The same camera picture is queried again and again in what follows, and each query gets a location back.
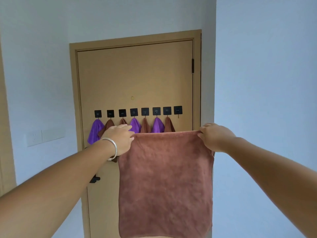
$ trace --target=black door handle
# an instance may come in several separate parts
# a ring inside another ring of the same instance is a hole
[[[90,180],[89,183],[96,183],[97,181],[100,180],[100,177],[97,177],[96,175],[93,176],[93,178]]]

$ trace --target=microfiber towel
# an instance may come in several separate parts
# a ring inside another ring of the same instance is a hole
[[[102,130],[100,130],[100,131],[98,132],[99,138],[101,138],[101,136],[103,135],[103,133],[104,133],[108,128],[110,128],[111,126],[115,126],[115,125],[114,125],[113,121],[112,121],[111,119],[109,119],[109,120],[107,121],[107,123],[105,124],[105,127],[104,127]]]
[[[133,118],[130,122],[130,125],[132,126],[132,128],[130,129],[130,131],[133,131],[135,134],[140,133],[141,131],[141,124],[138,122],[138,120],[136,118]]]
[[[213,152],[198,131],[136,134],[119,157],[121,238],[205,238],[212,226]]]
[[[165,119],[165,129],[164,132],[175,132],[174,126],[172,124],[172,120],[169,117]]]
[[[140,133],[150,133],[151,132],[151,126],[149,125],[149,123],[147,122],[147,119],[144,118],[142,120],[142,127],[141,127],[141,131]]]
[[[163,122],[158,117],[156,117],[153,123],[152,133],[163,133],[164,128]]]
[[[88,136],[88,140],[87,140],[89,144],[93,144],[96,141],[100,140],[100,137],[98,136],[98,132],[100,130],[102,130],[104,127],[105,126],[103,125],[103,123],[99,119],[96,119],[93,122],[93,125],[91,127],[91,130],[90,130],[90,133]]]
[[[119,125],[121,125],[121,124],[128,124],[128,123],[126,122],[126,120],[125,120],[124,118],[122,118],[122,119],[120,120]]]

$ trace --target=row of hooks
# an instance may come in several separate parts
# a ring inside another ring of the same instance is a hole
[[[161,107],[154,107],[152,108],[153,115],[158,116],[161,115]],[[182,106],[174,106],[174,114],[180,115],[183,114],[183,107]],[[131,108],[130,109],[131,117],[138,116],[138,109]],[[141,116],[149,116],[150,109],[149,108],[141,108]],[[172,115],[172,107],[163,107],[163,115]],[[107,117],[114,118],[114,110],[107,110]],[[126,109],[119,109],[119,117],[126,117]],[[95,110],[95,118],[102,118],[101,110]]]

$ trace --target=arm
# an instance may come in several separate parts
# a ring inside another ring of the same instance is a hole
[[[118,155],[127,152],[133,140],[131,126],[109,128]],[[100,140],[89,148],[46,168],[0,198],[1,237],[52,237],[79,200],[91,178],[115,148]]]
[[[208,148],[230,155],[306,237],[317,237],[317,172],[237,138],[223,126],[206,124],[201,131]]]

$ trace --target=bracelet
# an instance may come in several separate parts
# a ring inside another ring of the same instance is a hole
[[[118,150],[117,150],[117,145],[116,145],[116,143],[115,143],[112,139],[109,139],[109,138],[102,138],[101,140],[108,140],[108,141],[110,141],[110,142],[114,145],[114,148],[115,148],[115,150],[116,150],[114,156],[111,157],[111,158],[109,158],[108,161],[111,161],[111,160],[113,160],[115,157],[117,157],[117,151],[118,151]]]

